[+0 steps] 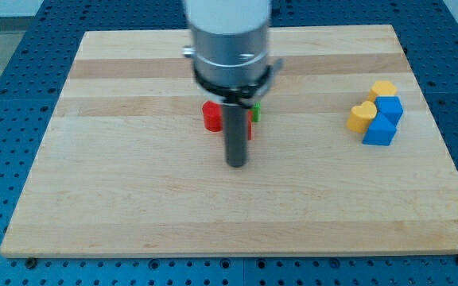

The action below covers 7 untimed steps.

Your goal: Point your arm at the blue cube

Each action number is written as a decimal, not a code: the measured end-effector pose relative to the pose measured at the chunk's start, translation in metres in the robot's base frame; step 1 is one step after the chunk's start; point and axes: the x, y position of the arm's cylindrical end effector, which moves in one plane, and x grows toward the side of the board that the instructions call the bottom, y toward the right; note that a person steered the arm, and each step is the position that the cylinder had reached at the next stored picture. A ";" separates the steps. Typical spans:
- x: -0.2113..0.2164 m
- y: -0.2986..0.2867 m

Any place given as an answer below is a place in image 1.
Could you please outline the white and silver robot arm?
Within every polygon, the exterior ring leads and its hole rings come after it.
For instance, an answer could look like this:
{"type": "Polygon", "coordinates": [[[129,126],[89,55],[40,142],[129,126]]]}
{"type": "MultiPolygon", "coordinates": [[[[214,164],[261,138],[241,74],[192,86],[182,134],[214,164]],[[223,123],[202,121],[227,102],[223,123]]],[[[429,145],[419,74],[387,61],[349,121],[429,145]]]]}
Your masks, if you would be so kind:
{"type": "Polygon", "coordinates": [[[196,83],[219,101],[231,96],[262,97],[270,89],[278,61],[270,65],[270,0],[184,0],[192,34],[196,83]]]}

